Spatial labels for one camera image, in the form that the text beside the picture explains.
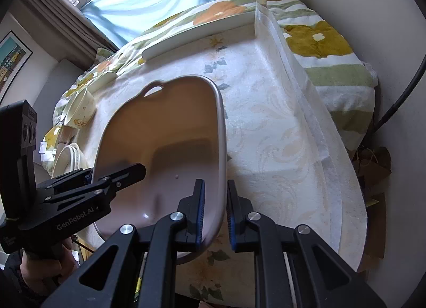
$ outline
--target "framed picture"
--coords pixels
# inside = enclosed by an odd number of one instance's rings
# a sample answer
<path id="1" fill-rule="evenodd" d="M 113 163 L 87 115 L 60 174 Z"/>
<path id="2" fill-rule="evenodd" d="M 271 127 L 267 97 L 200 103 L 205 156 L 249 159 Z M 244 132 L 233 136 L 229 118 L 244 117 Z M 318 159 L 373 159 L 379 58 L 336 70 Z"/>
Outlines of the framed picture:
<path id="1" fill-rule="evenodd" d="M 32 51 L 10 31 L 0 42 L 0 103 Z"/>

